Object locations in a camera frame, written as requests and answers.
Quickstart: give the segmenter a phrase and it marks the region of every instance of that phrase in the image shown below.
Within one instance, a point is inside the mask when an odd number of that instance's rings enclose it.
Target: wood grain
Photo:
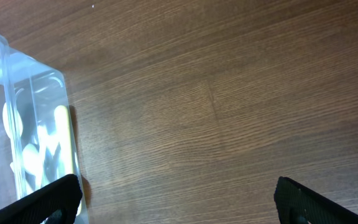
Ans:
[[[0,34],[65,74],[91,223],[278,223],[280,175],[358,213],[358,1],[0,1]]]

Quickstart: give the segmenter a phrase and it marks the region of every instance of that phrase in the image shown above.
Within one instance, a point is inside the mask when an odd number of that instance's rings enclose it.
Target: plastic container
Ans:
[[[65,111],[62,73],[10,48],[0,35],[0,209],[68,172],[81,177]],[[84,197],[75,223],[88,223]]]

